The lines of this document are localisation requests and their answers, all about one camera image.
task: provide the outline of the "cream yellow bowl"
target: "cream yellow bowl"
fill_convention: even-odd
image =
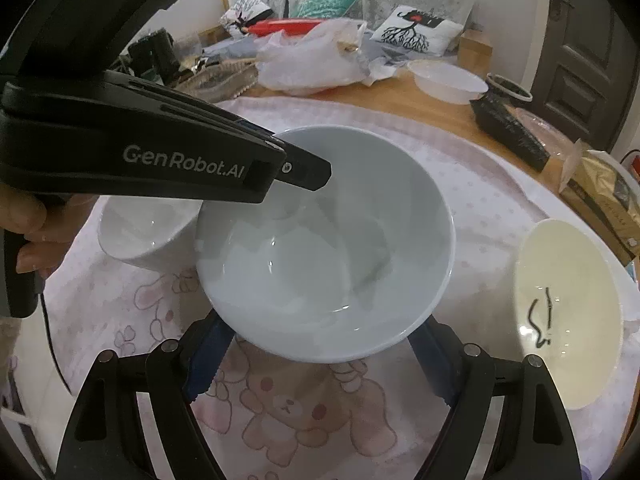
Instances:
[[[559,220],[536,225],[515,268],[515,318],[524,355],[546,363],[564,407],[602,393],[622,346],[622,310],[600,251]]]

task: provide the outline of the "teal pillow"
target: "teal pillow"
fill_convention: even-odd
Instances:
[[[340,18],[356,0],[300,0],[292,18]]]

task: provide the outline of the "tablecloth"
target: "tablecloth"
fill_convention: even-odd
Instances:
[[[623,305],[622,357],[592,405],[569,413],[586,477],[608,467],[625,427],[640,364],[638,290],[593,232],[527,175],[459,137],[397,116],[313,100],[239,98],[223,107],[274,132],[344,124],[385,136],[412,153],[452,208],[456,261],[434,315],[463,342],[513,356],[506,336],[513,262],[522,239],[548,216],[579,226],[614,270]],[[159,275],[106,256],[97,242],[101,198],[45,290],[53,346],[77,393],[98,352],[147,352],[178,338],[210,309],[194,269]],[[139,394],[156,475],[172,474],[148,397]],[[494,399],[469,475],[482,478],[501,399]],[[412,479],[446,418],[406,341],[341,365],[300,364],[234,342],[209,391],[192,405],[230,480]]]

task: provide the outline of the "dark brown door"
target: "dark brown door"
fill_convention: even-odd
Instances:
[[[638,46],[607,0],[550,0],[531,110],[610,150],[638,78]]]

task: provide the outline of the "human hand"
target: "human hand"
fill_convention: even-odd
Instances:
[[[47,210],[32,194],[0,184],[0,227],[24,234],[29,241],[18,252],[16,272],[38,270],[43,278],[52,275],[96,200],[95,195],[76,194],[65,205]]]

